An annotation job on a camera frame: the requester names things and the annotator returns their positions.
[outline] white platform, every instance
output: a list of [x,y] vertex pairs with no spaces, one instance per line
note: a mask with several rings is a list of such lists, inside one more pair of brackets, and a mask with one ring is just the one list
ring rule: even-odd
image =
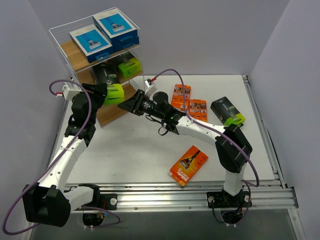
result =
[[[184,83],[191,86],[191,99],[207,101],[209,123],[221,125],[219,119],[210,110],[211,102],[223,96],[229,98],[246,118],[241,129],[253,148],[250,158],[260,179],[275,179],[242,77],[240,75],[182,77]],[[134,80],[141,86],[141,77]],[[180,80],[176,75],[160,76],[155,83],[158,91],[166,92],[171,100],[174,85],[179,84]],[[71,114],[71,104],[69,104],[59,134],[58,146]],[[158,135],[159,127],[158,123],[131,113],[127,113],[103,128],[97,122],[94,137],[74,166],[67,183],[174,183],[175,181],[167,172],[192,145],[206,153],[209,160],[190,181],[223,181],[225,179],[225,170],[219,163],[214,146],[173,133],[160,136]],[[255,179],[250,166],[246,167],[244,178]]]

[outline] black cable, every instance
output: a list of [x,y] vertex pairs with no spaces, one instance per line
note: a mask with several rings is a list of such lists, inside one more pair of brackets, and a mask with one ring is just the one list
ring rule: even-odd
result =
[[165,131],[165,133],[161,134],[161,133],[160,133],[160,129],[162,129],[162,128],[164,128],[164,127],[162,126],[162,127],[160,127],[160,128],[158,129],[158,134],[159,134],[160,136],[164,136],[164,135],[166,135],[166,134],[169,132],[169,130],[167,129],[167,130]]
[[64,192],[64,193],[69,193],[72,188],[77,188],[77,187],[76,187],[76,186],[71,186],[71,187],[69,188],[69,190],[65,190],[65,191],[63,191],[63,192]]
[[211,202],[211,208],[212,208],[212,214],[213,214],[215,220],[217,220],[219,223],[222,223],[222,224],[225,223],[225,221],[221,221],[221,220],[219,220],[219,219],[217,218],[217,216],[216,216],[216,214],[215,214],[215,209],[214,209],[214,201]]
[[240,219],[242,218],[242,216],[240,217],[240,209],[243,207],[245,201],[243,200],[241,202],[241,204],[239,205],[239,207],[234,211],[234,212],[228,212],[226,213],[224,216],[222,216],[223,221],[219,220],[215,214],[215,209],[214,209],[214,203],[213,201],[211,202],[211,208],[212,208],[212,214],[213,217],[215,218],[215,220],[217,220],[219,223],[226,223],[226,224],[236,224],[237,222],[240,221]]
[[153,118],[151,115],[145,115],[145,118],[148,119],[148,120],[151,121],[151,122],[155,122],[155,123],[158,123],[158,124],[162,124],[161,121]]

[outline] blue box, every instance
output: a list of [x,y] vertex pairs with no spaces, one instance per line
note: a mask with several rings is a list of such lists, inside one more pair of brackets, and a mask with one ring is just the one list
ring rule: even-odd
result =
[[116,7],[93,15],[93,21],[116,52],[139,43],[137,27]]
[[111,42],[93,24],[69,34],[89,63],[106,59],[115,52]]

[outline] product box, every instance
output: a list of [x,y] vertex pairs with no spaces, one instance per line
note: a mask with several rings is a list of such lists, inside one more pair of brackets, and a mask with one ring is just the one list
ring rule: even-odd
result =
[[110,41],[93,24],[69,34],[89,63],[103,60],[115,52]]
[[241,126],[246,120],[226,96],[213,101],[210,108],[227,127],[230,124]]
[[[189,105],[189,98],[190,98],[190,93],[191,93],[191,86],[184,85],[185,89],[185,107],[187,108]],[[173,95],[172,95],[172,100],[171,100],[171,105],[180,110],[184,111],[184,94],[183,94],[183,87],[182,84],[176,84],[174,86],[173,90]]]
[[111,58],[109,62],[118,69],[119,73],[125,80],[141,72],[141,64],[139,60],[129,51]]
[[207,102],[200,99],[189,100],[189,115],[195,119],[208,122]]
[[205,155],[197,147],[192,146],[171,167],[168,174],[173,177],[181,186],[184,186],[207,160],[207,155]]
[[93,15],[93,21],[116,52],[139,43],[138,29],[116,7]]
[[119,104],[125,101],[125,91],[122,88],[116,71],[108,63],[100,63],[92,67],[95,84],[106,84],[107,95],[103,105]]

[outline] gray floor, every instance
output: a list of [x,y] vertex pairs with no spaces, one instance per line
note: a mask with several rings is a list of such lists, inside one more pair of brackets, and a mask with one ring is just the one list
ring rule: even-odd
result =
[[[119,215],[120,224],[91,231],[80,226],[81,214],[72,214],[62,228],[40,225],[33,231],[31,239],[296,239],[287,210],[251,210],[247,219],[236,228],[216,222],[210,211]],[[114,220],[111,216],[107,216],[107,219]]]

